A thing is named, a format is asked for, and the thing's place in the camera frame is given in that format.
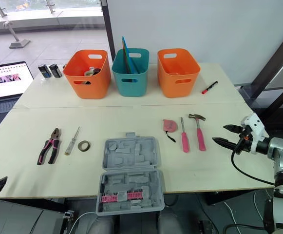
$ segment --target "black cord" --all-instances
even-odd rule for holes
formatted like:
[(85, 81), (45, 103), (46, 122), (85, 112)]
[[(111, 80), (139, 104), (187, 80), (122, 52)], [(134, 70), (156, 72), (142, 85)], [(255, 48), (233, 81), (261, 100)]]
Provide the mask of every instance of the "black cord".
[(196, 199), (198, 200), (198, 202), (199, 202), (199, 204), (200, 204), (200, 207), (201, 207), (203, 213), (206, 215), (206, 217), (207, 217), (207, 218), (209, 219), (209, 221), (212, 223), (212, 225), (214, 226), (216, 232), (217, 232), (218, 234), (220, 234), (220, 233), (219, 233), (219, 230), (218, 230), (218, 228), (216, 227), (216, 225), (214, 224), (213, 220), (211, 220), (211, 218), (208, 216), (208, 214), (207, 214), (206, 211), (204, 210), (203, 205), (202, 205), (202, 203), (201, 203), (201, 201), (200, 201), (200, 199), (199, 199), (199, 196), (198, 196), (197, 194), (195, 194), (195, 195), (196, 195)]
[(273, 186), (274, 186), (274, 183), (271, 183), (271, 182), (265, 181), (265, 180), (263, 180), (263, 179), (258, 179), (258, 178), (256, 178), (256, 177), (253, 177), (253, 176), (251, 176), (251, 175), (249, 175), (249, 174), (243, 172), (241, 169), (239, 169), (239, 168), (235, 165), (235, 163), (234, 163), (235, 151), (236, 151), (236, 149), (240, 146), (241, 142), (242, 142), (242, 139), (239, 140), (237, 146), (234, 148), (234, 150), (232, 151), (232, 154), (231, 154), (231, 163), (232, 163), (232, 165), (234, 166), (234, 168), (237, 169), (239, 172), (241, 172), (242, 174), (244, 174), (245, 176), (247, 176), (247, 177), (249, 177), (249, 178), (252, 178), (252, 179), (254, 179), (254, 180), (257, 180), (257, 181), (260, 181), (260, 182), (263, 182), (263, 183), (270, 184), (270, 185), (273, 185)]
[(30, 233), (29, 233), (29, 234), (32, 234), (32, 233), (33, 233), (33, 230), (34, 230), (36, 224), (38, 223), (38, 220), (39, 220), (40, 216), (42, 215), (43, 211), (44, 211), (44, 210), (42, 210), (42, 211), (40, 212), (38, 218), (35, 220), (35, 223), (33, 224), (33, 227), (32, 227), (32, 229), (30, 230)]
[(164, 203), (165, 203), (165, 205), (167, 205), (167, 206), (173, 206), (173, 205), (175, 205), (176, 203), (177, 203), (177, 201), (178, 201), (178, 194), (176, 194), (176, 197), (175, 197), (175, 200), (171, 203), (171, 204), (167, 204), (165, 201), (164, 201)]
[(262, 231), (265, 231), (265, 228), (264, 227), (256, 227), (256, 226), (251, 226), (251, 225), (247, 225), (247, 224), (229, 224), (229, 225), (226, 225), (223, 229), (223, 234), (226, 234), (227, 230), (229, 228), (232, 228), (232, 227), (240, 227), (240, 228), (250, 228), (250, 229), (255, 229), (255, 230), (262, 230)]
[(175, 140), (174, 138), (172, 138), (172, 137), (169, 136), (168, 131), (165, 131), (165, 133), (166, 133), (166, 135), (167, 135), (167, 137), (168, 137), (169, 139), (171, 139), (173, 142), (176, 143), (176, 140)]

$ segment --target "white cable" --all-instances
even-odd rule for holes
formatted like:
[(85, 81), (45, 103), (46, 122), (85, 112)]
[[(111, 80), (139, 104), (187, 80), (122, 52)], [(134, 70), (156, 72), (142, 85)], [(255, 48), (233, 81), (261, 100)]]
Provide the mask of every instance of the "white cable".
[(267, 189), (265, 189), (265, 191), (266, 191), (266, 193), (267, 193), (268, 197), (271, 199), (271, 198), (272, 198), (272, 196), (270, 196), (270, 194), (268, 193), (268, 190), (267, 190)]
[(78, 222), (78, 220), (79, 220), (82, 216), (87, 215), (87, 214), (95, 214), (95, 215), (96, 215), (95, 212), (86, 212), (86, 213), (82, 214), (80, 217), (77, 218), (77, 220), (76, 220), (75, 223), (73, 224), (73, 226), (72, 226), (72, 228), (71, 228), (69, 234), (72, 233), (72, 230), (73, 230), (73, 228), (74, 228), (74, 225)]
[(228, 205), (226, 202), (224, 202), (224, 204), (225, 204), (225, 205), (228, 207), (228, 209), (230, 210), (230, 213), (231, 213), (231, 216), (232, 216), (232, 219), (233, 219), (234, 224), (237, 224), (237, 222), (235, 221), (235, 218), (234, 218), (232, 209), (229, 207), (229, 205)]
[(258, 213), (260, 219), (261, 219), (262, 222), (263, 222), (263, 221), (264, 221), (264, 220), (263, 220), (263, 217), (262, 217), (262, 215), (260, 214), (260, 212), (259, 212), (259, 210), (258, 210), (258, 208), (257, 208), (257, 204), (256, 204), (256, 192), (254, 192), (253, 201), (254, 201), (255, 209), (256, 209), (256, 211), (257, 211), (257, 213)]

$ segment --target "pink hammer handle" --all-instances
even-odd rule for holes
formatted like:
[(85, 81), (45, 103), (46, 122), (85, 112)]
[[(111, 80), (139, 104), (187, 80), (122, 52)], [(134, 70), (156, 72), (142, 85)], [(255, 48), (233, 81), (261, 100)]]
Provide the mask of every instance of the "pink hammer handle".
[(182, 133), (181, 137), (182, 137), (182, 148), (185, 153), (188, 153), (189, 152), (189, 141), (188, 141), (187, 133)]
[(200, 151), (206, 151), (206, 147), (204, 144), (204, 137), (203, 137), (203, 133), (202, 130), (200, 128), (196, 129), (196, 134), (198, 136), (198, 141), (199, 141), (199, 149)]

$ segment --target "pink tape measure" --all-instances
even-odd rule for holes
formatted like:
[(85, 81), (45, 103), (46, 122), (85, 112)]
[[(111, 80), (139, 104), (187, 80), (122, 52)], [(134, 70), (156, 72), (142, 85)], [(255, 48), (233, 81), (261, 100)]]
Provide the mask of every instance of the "pink tape measure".
[(174, 120), (163, 120), (163, 130), (165, 131), (167, 137), (173, 142), (176, 142), (174, 138), (171, 138), (168, 133), (173, 133), (177, 130), (177, 123)]

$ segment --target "teal basket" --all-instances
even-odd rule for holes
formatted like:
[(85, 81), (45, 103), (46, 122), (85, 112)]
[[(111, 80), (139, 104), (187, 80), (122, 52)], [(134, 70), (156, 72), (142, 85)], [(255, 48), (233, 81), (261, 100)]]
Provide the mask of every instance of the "teal basket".
[(147, 91), (149, 51), (129, 48), (129, 56), (139, 74), (127, 74), (123, 49), (120, 49), (113, 62), (112, 71), (119, 93), (125, 97), (141, 97)]

